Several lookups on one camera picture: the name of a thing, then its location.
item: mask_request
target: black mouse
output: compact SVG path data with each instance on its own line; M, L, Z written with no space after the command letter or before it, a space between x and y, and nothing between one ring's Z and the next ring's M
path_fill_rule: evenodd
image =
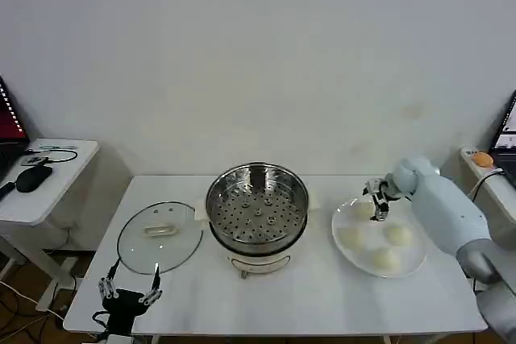
M21 193L31 193L37 189L53 172L47 165L35 165L26 169L16 179L16 189Z

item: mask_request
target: robotic arm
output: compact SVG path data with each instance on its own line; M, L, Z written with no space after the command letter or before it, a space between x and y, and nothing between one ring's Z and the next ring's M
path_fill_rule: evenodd
M383 179L367 182L364 194L375 204L373 221L389 216L389 202L407 198L435 245L457 259L472 278L489 285L477 305L489 326L516 342L516 255L489 236L484 214L426 158L403 160Z
M116 288L114 286L114 274L119 266L120 259L111 267L106 277L98 282L98 290L102 298L102 306L105 310L96 312L92 319L102 325L106 330L98 335L98 340L106 340L106 344L132 344L132 326L135 318L141 316L147 309L161 297L160 268L156 263L154 279L151 290L147 294ZM97 317L107 314L107 323L98 320Z

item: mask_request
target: white table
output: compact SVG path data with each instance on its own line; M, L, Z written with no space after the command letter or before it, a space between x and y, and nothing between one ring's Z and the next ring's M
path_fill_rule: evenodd
M473 162L472 156L477 151L475 147L460 150L468 175L473 174L475 182L494 169L482 168ZM493 241L505 249L516 250L516 189L512 184L504 176L491 176L482 184L475 203L486 216Z
M472 160L475 152L478 152L475 147L462 147L460 149L460 157L475 174L475 177L481 179L494 168L483 168L476 165ZM516 190L514 190L509 181L504 176L491 176L482 186L495 200L506 218L516 225Z
M79 288L64 327L98 332L98 280L118 258L117 238L126 221L158 201L194 205L215 176L137 176L129 185ZM241 280L206 230L198 250L164 273L163 296L141 317L135 334L374 335L479 331L486 328L459 264L430 245L412 276L382 279L355 268L337 250L331 215L361 194L367 176L304 176L321 202L319 227L308 227L300 254L280 271ZM120 265L115 285L146 292L152 282Z
M53 168L53 173L35 191L20 193L14 190L0 201L0 226L8 229L8 233L2 232L0 250L11 257L10 265L13 263L13 258L19 262L17 253L19 251L54 279L36 307L38 310L45 310L48 307L56 282L59 284L57 291L61 288L72 288L75 281L69 271L77 259L66 259L63 265L59 266L44 251L23 242L16 237L16 234L20 232L20 226L35 226L47 218L98 150L98 144L95 141L64 139L37 139L29 145L29 148L41 151L40 146L45 145L76 147L73 150L77 152L77 158L66 163L49 164ZM49 152L44 155L54 160L64 160L73 156L68 152ZM29 168L21 165L23 160L24 157L18 160L0 185L15 181L22 171Z

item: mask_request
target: laptop screen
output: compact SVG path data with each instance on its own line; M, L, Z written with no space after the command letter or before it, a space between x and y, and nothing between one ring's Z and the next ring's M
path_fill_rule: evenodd
M9 140L28 140L28 137L16 114L6 84L0 76L0 143Z
M498 129L497 136L493 142L493 149L505 150L516 148L516 92L514 92L512 99L506 111L503 122Z

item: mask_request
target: glass lid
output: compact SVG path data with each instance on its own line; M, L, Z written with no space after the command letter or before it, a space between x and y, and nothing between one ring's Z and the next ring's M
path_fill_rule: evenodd
M161 273L184 263L197 250L201 238L194 208L166 201L142 209L126 223L117 251L128 269L153 275L156 263Z

